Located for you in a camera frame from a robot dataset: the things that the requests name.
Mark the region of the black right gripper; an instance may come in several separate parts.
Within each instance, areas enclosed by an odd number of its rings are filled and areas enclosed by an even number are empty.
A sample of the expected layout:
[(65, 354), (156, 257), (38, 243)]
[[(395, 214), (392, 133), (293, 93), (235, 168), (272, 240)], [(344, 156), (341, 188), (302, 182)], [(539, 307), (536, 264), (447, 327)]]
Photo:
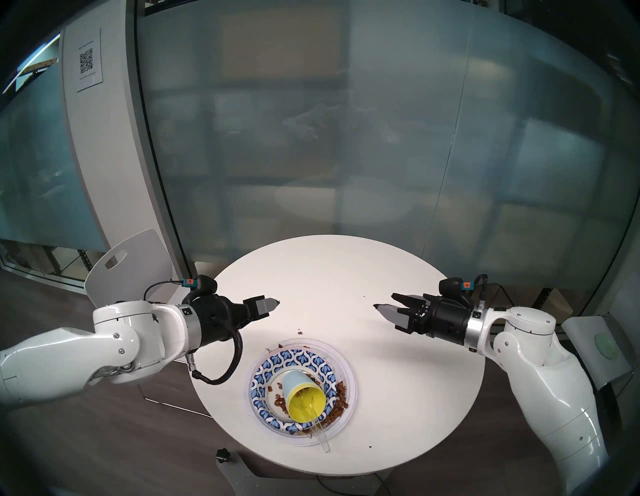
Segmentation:
[(374, 304), (374, 308), (395, 329), (406, 334), (464, 344), (467, 325), (474, 311), (474, 301), (469, 295), (450, 299), (393, 293), (391, 297), (406, 308), (389, 304)]

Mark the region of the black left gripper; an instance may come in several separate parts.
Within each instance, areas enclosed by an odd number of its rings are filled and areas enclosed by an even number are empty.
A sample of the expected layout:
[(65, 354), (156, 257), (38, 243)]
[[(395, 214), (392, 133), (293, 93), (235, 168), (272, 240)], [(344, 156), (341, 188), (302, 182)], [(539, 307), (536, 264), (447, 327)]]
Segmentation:
[(279, 304), (279, 300), (265, 296), (248, 298), (243, 303), (215, 294), (197, 297), (190, 307), (200, 323), (200, 346), (239, 337), (240, 329), (253, 320), (267, 318)]

